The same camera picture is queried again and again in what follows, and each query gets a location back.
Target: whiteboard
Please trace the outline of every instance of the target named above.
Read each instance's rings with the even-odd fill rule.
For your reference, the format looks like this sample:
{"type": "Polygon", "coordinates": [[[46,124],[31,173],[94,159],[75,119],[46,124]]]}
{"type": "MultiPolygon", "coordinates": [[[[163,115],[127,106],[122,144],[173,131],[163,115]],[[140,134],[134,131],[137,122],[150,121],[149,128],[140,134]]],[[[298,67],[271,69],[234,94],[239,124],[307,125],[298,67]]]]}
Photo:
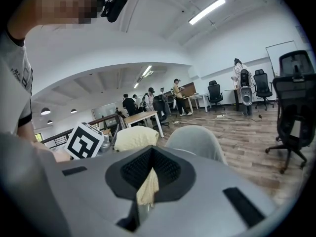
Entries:
{"type": "Polygon", "coordinates": [[[274,76],[278,77],[280,75],[280,64],[278,59],[280,56],[286,53],[297,51],[297,47],[294,41],[289,41],[273,46],[268,46],[266,47],[266,50],[272,64],[274,76]]]}

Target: white table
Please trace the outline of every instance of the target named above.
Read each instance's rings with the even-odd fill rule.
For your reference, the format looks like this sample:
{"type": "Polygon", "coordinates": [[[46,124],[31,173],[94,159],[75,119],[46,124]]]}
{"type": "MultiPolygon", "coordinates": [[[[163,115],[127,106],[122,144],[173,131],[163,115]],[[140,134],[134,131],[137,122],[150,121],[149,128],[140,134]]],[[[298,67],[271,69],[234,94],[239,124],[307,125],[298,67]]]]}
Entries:
{"type": "Polygon", "coordinates": [[[152,117],[152,116],[155,116],[156,122],[157,122],[157,126],[158,126],[158,129],[159,129],[160,136],[163,138],[163,132],[162,132],[162,128],[161,128],[161,125],[160,125],[160,121],[159,121],[159,118],[158,118],[158,115],[157,115],[157,111],[153,111],[153,112],[141,112],[141,113],[135,114],[135,115],[133,115],[133,116],[124,118],[124,121],[125,121],[125,123],[127,124],[128,127],[132,127],[132,126],[131,126],[132,124],[137,123],[137,122],[143,120],[143,121],[145,122],[145,125],[148,127],[148,124],[147,124],[147,120],[146,120],[146,119],[148,119],[148,118],[150,118],[150,117],[152,117]]]}
{"type": "Polygon", "coordinates": [[[207,101],[206,101],[206,96],[208,96],[208,93],[205,93],[205,94],[196,94],[196,95],[193,95],[193,96],[190,96],[190,97],[186,97],[184,99],[187,99],[188,102],[189,102],[189,106],[190,106],[190,109],[191,109],[191,112],[193,112],[193,108],[192,108],[192,103],[191,103],[191,99],[194,99],[195,102],[196,102],[196,106],[197,106],[197,109],[198,109],[198,102],[197,102],[197,99],[198,98],[202,98],[203,99],[203,102],[204,102],[204,107],[205,107],[205,112],[207,113],[207,101]]]}

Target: chair armrest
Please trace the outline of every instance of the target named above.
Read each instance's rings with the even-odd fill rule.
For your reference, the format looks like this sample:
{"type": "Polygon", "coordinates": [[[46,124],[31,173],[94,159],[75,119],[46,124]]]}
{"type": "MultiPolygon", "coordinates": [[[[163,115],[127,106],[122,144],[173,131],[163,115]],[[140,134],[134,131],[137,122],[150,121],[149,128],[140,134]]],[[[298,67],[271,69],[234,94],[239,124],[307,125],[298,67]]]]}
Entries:
{"type": "Polygon", "coordinates": [[[254,84],[254,86],[255,86],[256,96],[258,96],[258,94],[257,94],[257,85],[254,84]]]}
{"type": "MultiPolygon", "coordinates": [[[[271,92],[272,92],[272,89],[273,89],[272,82],[270,84],[271,84],[271,92]]],[[[273,92],[272,92],[272,94],[273,94],[273,92]]]]}

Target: wooden tabletop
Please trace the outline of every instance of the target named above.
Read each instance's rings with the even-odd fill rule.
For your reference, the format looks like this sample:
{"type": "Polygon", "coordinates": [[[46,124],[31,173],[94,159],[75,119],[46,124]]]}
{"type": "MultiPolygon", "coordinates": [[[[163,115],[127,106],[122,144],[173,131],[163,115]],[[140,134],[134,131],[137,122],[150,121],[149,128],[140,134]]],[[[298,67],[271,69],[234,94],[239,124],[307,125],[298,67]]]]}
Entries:
{"type": "Polygon", "coordinates": [[[133,115],[133,116],[124,118],[124,121],[125,121],[126,123],[132,123],[132,122],[134,122],[134,121],[136,121],[136,120],[149,118],[149,117],[155,115],[156,113],[157,113],[157,111],[153,111],[153,112],[141,112],[141,113],[135,114],[135,115],[133,115]]]}
{"type": "Polygon", "coordinates": [[[104,135],[109,134],[109,133],[111,133],[111,129],[106,129],[106,130],[103,131],[104,135]]]}

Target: yellow cloth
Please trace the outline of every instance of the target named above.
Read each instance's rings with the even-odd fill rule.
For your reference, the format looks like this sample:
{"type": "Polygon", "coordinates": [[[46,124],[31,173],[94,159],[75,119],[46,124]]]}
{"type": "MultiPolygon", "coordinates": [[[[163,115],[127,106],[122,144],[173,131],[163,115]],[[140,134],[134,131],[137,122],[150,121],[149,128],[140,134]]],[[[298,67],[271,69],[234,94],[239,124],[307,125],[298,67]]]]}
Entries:
{"type": "MultiPolygon", "coordinates": [[[[158,132],[148,127],[134,126],[128,129],[123,129],[117,134],[114,149],[121,152],[149,145],[155,146],[157,144],[158,137],[158,132]]],[[[159,191],[158,177],[152,168],[145,182],[136,194],[137,204],[150,204],[153,206],[154,194],[157,191],[159,191]]]]}
{"type": "Polygon", "coordinates": [[[175,84],[175,83],[173,84],[173,92],[176,95],[176,97],[182,98],[182,94],[181,94],[181,92],[180,92],[180,90],[178,88],[178,85],[175,84]]]}

